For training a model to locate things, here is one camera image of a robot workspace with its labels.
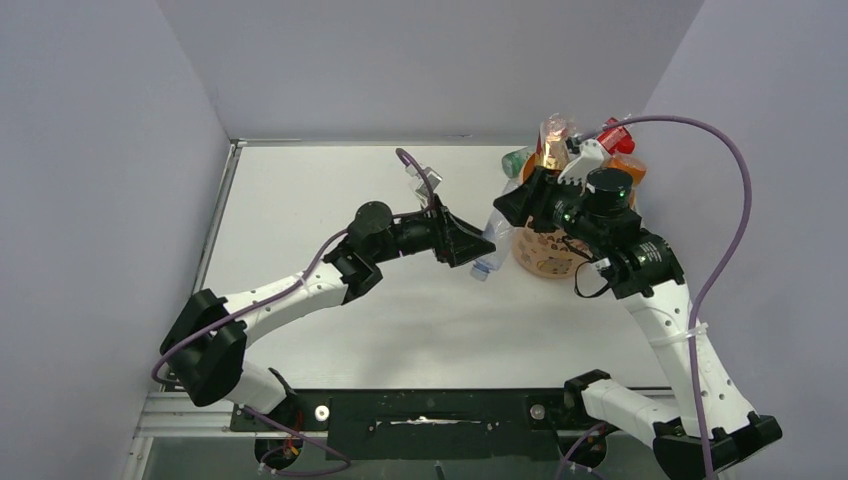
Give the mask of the red gold drink bottle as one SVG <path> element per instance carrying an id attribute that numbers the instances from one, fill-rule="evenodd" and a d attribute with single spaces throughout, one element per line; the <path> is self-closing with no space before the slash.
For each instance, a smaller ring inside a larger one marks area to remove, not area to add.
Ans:
<path id="1" fill-rule="evenodd" d="M 609 155 L 629 155 L 636 147 L 632 133 L 624 126 L 605 130 L 597 136 L 596 140 Z"/>

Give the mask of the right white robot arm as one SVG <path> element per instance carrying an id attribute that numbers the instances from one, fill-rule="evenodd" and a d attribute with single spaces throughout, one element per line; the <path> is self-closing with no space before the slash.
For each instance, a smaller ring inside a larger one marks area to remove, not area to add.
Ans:
<path id="1" fill-rule="evenodd" d="M 595 269 L 634 318 L 675 398 L 665 405 L 594 370 L 569 380 L 564 417 L 595 419 L 648 446 L 671 479 L 706 479 L 759 453 L 783 436 L 776 418 L 758 413 L 727 373 L 694 310 L 684 272 L 668 243 L 631 207 L 629 173 L 601 167 L 584 181 L 559 181 L 536 168 L 495 199 L 515 227 L 556 230 L 583 242 Z"/>

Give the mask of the orange drink bottle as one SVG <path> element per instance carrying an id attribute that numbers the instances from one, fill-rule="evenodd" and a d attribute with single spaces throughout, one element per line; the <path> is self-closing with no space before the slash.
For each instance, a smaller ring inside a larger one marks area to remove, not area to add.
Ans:
<path id="1" fill-rule="evenodd" d="M 615 168 L 628 173 L 633 179 L 633 187 L 637 187 L 647 174 L 647 166 L 637 157 L 616 153 L 605 163 L 606 167 Z"/>

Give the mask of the crushed clear bottle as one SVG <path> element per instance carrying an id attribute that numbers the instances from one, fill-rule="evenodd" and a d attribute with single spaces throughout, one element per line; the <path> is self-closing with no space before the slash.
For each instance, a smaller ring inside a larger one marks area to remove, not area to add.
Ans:
<path id="1" fill-rule="evenodd" d="M 555 113 L 540 124 L 537 164 L 551 170 L 563 170 L 571 160 L 566 144 L 576 134 L 575 123 Z"/>

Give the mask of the green label bottle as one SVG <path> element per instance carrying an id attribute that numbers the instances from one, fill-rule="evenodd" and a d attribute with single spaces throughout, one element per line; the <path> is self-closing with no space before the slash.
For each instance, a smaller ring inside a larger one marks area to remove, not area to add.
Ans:
<path id="1" fill-rule="evenodd" d="M 501 167 L 506 177 L 516 179 L 534 153 L 535 149 L 527 146 L 505 154 L 501 158 Z"/>

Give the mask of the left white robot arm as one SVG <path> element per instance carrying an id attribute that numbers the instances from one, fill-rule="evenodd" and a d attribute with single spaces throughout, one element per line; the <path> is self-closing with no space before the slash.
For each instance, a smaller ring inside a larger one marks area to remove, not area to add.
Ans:
<path id="1" fill-rule="evenodd" d="M 407 214 L 368 202 L 304 271 L 237 294 L 203 289 L 191 295 L 160 346 L 156 366 L 168 367 L 197 407 L 228 400 L 269 413 L 292 392 L 276 370 L 246 360 L 257 340 L 366 295 L 382 280 L 383 262 L 430 251 L 438 262 L 458 267 L 494 250 L 482 230 L 440 202 Z"/>

